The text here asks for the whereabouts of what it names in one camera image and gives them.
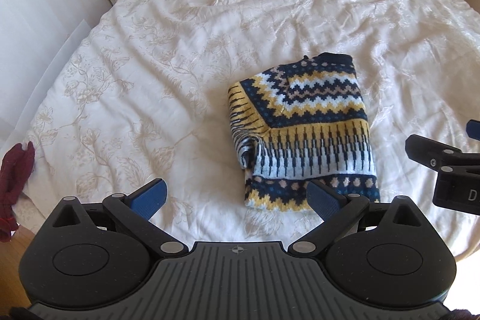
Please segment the navy yellow patterned knit sweater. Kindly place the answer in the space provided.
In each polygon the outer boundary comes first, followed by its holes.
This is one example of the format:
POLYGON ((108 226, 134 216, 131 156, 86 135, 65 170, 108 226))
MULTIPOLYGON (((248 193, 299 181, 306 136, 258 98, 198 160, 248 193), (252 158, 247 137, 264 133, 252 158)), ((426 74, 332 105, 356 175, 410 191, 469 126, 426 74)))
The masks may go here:
POLYGON ((380 199, 370 129, 356 69, 347 54, 281 64, 228 91, 233 146, 245 174, 245 203, 308 209, 308 182, 380 199))

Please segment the cream floral bed duvet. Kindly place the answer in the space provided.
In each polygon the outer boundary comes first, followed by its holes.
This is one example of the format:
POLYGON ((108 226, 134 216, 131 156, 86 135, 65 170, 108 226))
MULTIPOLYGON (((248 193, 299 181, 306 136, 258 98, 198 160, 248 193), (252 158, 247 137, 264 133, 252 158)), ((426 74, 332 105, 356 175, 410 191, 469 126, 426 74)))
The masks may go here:
POLYGON ((457 257, 479 219, 434 206, 410 161, 421 134, 476 151, 479 14, 464 0, 119 0, 60 72, 28 130, 35 167, 16 204, 36 232, 64 196, 100 202, 160 177, 154 223, 185 243, 290 243, 314 213, 254 210, 230 133, 229 87, 323 52, 352 56, 383 200, 410 196, 457 257))

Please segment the dark red garment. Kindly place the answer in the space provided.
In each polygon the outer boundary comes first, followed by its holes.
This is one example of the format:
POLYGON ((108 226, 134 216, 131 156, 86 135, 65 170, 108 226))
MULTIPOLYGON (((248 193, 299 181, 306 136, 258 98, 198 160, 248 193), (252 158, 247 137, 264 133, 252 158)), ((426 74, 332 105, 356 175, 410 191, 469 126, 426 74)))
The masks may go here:
POLYGON ((0 213, 1 242, 11 240, 12 233, 19 225, 13 213, 13 206, 18 202, 24 185, 28 181, 34 166, 35 149, 30 141, 24 149, 21 143, 14 145, 3 157, 1 162, 0 180, 0 213))

